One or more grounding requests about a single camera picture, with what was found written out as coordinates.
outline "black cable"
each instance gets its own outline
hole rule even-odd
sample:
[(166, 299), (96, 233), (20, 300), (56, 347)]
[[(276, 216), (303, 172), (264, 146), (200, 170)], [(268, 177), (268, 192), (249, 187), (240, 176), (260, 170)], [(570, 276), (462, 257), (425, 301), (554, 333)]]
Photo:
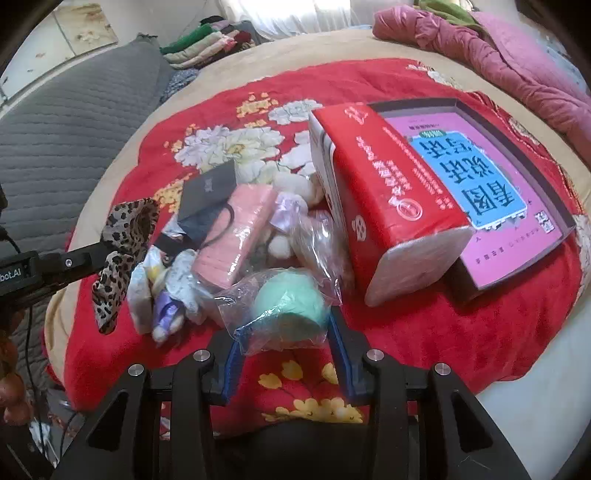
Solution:
[(6, 240), (7, 242), (10, 242), (12, 247), (17, 251), (17, 254), (21, 253), (21, 249), (18, 247), (17, 243), (10, 237), (10, 235), (8, 235), (8, 232), (3, 226), (0, 226), (0, 241), (1, 240)]
[(31, 373), (31, 364), (29, 363), (29, 342), (31, 340), (31, 328), (33, 326), (33, 307), (29, 307), (29, 324), (27, 325), (27, 338), (25, 340), (25, 365), (27, 367), (27, 374), (29, 375), (29, 381), (31, 382), (31, 389), (33, 390), (33, 401), (35, 416), (37, 417), (37, 425), (39, 426), (39, 439), (41, 441), (41, 453), (43, 456), (45, 452), (45, 442), (43, 440), (43, 427), (41, 425), (41, 408), (39, 406), (39, 397), (37, 395), (37, 386), (33, 381), (33, 375)]
[[(17, 251), (17, 254), (21, 253), (21, 249), (17, 243), (8, 235), (8, 232), (4, 227), (0, 226), (0, 241), (6, 240), (10, 242), (12, 247)], [(29, 363), (29, 343), (31, 341), (31, 329), (33, 327), (33, 307), (29, 307), (29, 324), (27, 325), (27, 338), (25, 340), (25, 365), (27, 367), (27, 374), (29, 375), (29, 381), (31, 382), (31, 389), (33, 390), (33, 402), (35, 416), (37, 417), (37, 425), (39, 426), (39, 440), (41, 442), (41, 452), (43, 456), (46, 456), (45, 452), (45, 441), (43, 440), (43, 425), (41, 422), (41, 409), (39, 406), (39, 397), (37, 395), (37, 386), (33, 381), (33, 375), (31, 373), (31, 364)]]
[(224, 205), (224, 208), (230, 213), (230, 221), (228, 222), (228, 226), (224, 230), (222, 230), (219, 234), (217, 234), (215, 237), (213, 237), (211, 240), (208, 240), (207, 242), (202, 243), (201, 246), (199, 247), (200, 249), (205, 248), (205, 247), (209, 247), (209, 245), (211, 245), (212, 243), (215, 243), (218, 240), (220, 240), (220, 238), (223, 237), (224, 235), (226, 235), (227, 231), (230, 230), (230, 228), (234, 224), (234, 217), (236, 215), (234, 213), (234, 209), (232, 208), (232, 205), (227, 203)]
[(72, 420), (74, 420), (76, 418), (76, 415), (78, 415), (79, 412), (75, 411), (72, 416), (68, 419), (68, 421), (66, 422), (66, 425), (64, 426), (64, 430), (61, 433), (61, 441), (60, 441), (60, 461), (64, 456), (64, 441), (66, 439), (66, 433), (68, 432), (68, 428), (70, 428), (70, 423), (72, 423)]

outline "white plush toy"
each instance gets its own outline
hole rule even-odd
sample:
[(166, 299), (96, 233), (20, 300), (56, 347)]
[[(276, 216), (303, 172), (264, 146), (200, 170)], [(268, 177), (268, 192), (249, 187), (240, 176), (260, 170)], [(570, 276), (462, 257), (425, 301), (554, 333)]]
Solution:
[[(310, 177), (314, 175), (316, 173), (310, 172)], [(279, 192), (279, 199), (281, 199), (282, 194), (285, 194), (284, 196), (288, 196), (292, 203), (298, 204), (298, 213), (300, 215), (307, 215), (308, 209), (318, 205), (324, 198), (320, 183), (314, 182), (309, 177), (299, 173), (281, 171), (276, 173), (273, 179), (273, 187)], [(278, 228), (278, 225), (275, 225), (275, 227), (278, 233), (271, 238), (268, 253), (277, 260), (287, 260), (294, 255), (289, 236), (285, 235), (288, 232), (280, 227)]]

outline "blue label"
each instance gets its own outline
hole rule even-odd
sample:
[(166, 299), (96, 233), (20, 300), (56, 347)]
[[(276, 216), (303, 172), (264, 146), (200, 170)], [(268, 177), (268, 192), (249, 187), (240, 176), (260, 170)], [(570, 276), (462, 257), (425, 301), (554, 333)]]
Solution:
[(460, 132), (413, 137), (410, 144), (466, 212), (476, 229), (498, 228), (523, 216), (525, 202), (499, 168)]

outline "pink package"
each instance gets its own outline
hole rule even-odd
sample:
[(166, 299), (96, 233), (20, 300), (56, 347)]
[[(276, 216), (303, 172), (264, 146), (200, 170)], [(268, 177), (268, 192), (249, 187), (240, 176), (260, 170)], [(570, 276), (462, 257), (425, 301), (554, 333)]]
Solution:
[[(276, 198), (277, 192), (270, 185), (238, 185), (228, 200), (234, 210), (232, 226), (220, 239), (199, 251), (193, 272), (222, 290), (234, 285), (242, 263), (275, 210)], [(229, 211), (222, 210), (205, 241), (220, 235), (229, 221)]]

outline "red box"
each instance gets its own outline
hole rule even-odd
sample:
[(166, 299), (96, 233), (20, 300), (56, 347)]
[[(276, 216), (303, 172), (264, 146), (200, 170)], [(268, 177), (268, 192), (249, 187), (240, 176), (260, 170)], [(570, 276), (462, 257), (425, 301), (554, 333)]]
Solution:
[(439, 280), (472, 237), (466, 214), (395, 129), (366, 105), (310, 115), (312, 158), (337, 226), (349, 241), (368, 306)]

